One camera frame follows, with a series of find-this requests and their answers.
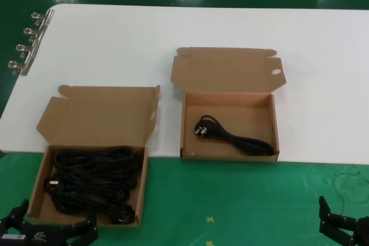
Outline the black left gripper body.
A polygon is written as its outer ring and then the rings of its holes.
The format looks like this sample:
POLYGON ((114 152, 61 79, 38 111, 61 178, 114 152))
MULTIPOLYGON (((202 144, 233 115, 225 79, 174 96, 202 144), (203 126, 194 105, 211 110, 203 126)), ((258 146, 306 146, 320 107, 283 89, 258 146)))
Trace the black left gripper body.
POLYGON ((67 245, 71 226, 32 225, 6 226, 1 222, 1 245, 67 245))

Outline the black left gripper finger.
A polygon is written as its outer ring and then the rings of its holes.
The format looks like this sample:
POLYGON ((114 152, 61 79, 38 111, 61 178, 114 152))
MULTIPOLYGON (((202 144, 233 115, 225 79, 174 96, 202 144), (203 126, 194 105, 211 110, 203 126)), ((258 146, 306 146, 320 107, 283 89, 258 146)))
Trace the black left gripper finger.
POLYGON ((89 246, 99 238, 96 213, 89 213, 84 221, 67 227, 67 244, 89 246))
POLYGON ((9 215, 1 219, 1 229, 21 229, 24 222, 24 216, 28 211, 28 207, 29 200, 24 199, 20 206, 12 208, 9 215))

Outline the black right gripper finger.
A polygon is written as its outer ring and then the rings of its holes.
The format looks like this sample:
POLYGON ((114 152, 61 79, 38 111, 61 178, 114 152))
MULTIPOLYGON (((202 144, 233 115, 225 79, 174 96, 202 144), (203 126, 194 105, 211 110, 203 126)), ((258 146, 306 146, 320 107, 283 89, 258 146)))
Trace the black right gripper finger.
POLYGON ((323 196, 319 197, 319 231, 340 245, 355 245, 356 219, 331 213, 323 196))

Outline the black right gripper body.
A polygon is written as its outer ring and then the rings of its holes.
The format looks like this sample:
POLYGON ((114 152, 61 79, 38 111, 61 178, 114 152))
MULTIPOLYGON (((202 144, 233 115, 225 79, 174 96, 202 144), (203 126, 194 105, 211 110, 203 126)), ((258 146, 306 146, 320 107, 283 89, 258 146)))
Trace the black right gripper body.
POLYGON ((368 246, 369 244, 369 217, 359 218, 354 231, 355 244, 368 246))

